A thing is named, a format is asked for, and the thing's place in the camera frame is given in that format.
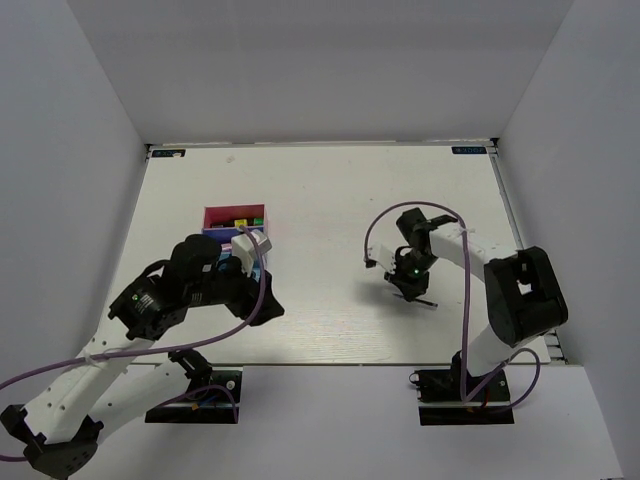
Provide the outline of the purple ink pen refill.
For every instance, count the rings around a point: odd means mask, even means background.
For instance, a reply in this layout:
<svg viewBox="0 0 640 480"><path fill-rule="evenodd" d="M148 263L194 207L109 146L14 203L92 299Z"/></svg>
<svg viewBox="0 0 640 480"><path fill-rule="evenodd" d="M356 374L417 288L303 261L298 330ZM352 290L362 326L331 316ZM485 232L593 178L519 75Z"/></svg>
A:
<svg viewBox="0 0 640 480"><path fill-rule="evenodd" d="M397 293L394 293L394 296L397 297L397 298L400 298L400 299L402 299L402 300L404 300L404 301L406 301L408 303L418 303L418 304L425 305L425 306L427 306L429 308L433 308L433 309L436 309L439 306L435 302L431 302L431 301L420 299L420 298L413 298L413 299L405 298L403 295L400 295L400 294L397 294Z"/></svg>

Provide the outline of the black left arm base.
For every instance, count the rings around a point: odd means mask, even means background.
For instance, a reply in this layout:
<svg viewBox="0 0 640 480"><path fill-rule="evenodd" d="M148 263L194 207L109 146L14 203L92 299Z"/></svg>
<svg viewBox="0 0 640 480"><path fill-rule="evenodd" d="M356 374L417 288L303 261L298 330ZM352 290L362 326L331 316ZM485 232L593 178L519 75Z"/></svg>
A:
<svg viewBox="0 0 640 480"><path fill-rule="evenodd" d="M214 368L208 377L194 380L186 394L173 403L148 411L148 424L233 425L240 416L242 367Z"/></svg>

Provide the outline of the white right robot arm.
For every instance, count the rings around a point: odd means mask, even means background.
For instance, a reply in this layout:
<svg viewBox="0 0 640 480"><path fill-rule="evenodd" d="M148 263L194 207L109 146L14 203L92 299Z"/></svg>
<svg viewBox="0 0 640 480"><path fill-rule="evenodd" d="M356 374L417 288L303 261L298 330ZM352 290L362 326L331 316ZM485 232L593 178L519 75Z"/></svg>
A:
<svg viewBox="0 0 640 480"><path fill-rule="evenodd" d="M403 212L396 226L406 244L384 267L385 280L404 300L418 301L426 293L430 268L440 259L484 284L488 325L470 339L470 308L465 306L462 347L452 358L451 384L460 400L477 397L521 348L568 320L559 282L542 248L505 247L451 215L428 219L419 208Z"/></svg>

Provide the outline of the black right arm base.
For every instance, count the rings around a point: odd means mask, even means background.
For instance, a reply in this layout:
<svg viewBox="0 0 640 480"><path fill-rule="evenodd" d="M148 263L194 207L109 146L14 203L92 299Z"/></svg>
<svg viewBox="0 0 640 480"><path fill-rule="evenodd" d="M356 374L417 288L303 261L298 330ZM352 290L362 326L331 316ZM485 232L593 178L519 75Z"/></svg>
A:
<svg viewBox="0 0 640 480"><path fill-rule="evenodd" d="M472 400L464 403L459 382L449 369L415 370L408 377L417 391L421 426L513 425L511 392L499 373Z"/></svg>

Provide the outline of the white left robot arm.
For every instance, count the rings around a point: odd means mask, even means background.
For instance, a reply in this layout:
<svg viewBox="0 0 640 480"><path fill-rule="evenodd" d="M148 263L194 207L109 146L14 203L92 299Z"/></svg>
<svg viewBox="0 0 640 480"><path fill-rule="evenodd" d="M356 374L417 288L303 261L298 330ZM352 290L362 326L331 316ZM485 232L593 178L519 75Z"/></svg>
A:
<svg viewBox="0 0 640 480"><path fill-rule="evenodd" d="M229 381L217 383L198 351L207 340L163 349L155 344L193 308L223 305L243 327L282 316L264 265L270 248L262 231L246 227L232 238L229 255L216 239L192 234L169 258L148 265L115 298L77 357L56 364L60 375L26 404L2 412L5 430L24 446L19 461L51 479L67 479L111 434L154 408L178 401L201 406L220 397L234 405ZM113 388L135 358L160 352L166 361Z"/></svg>

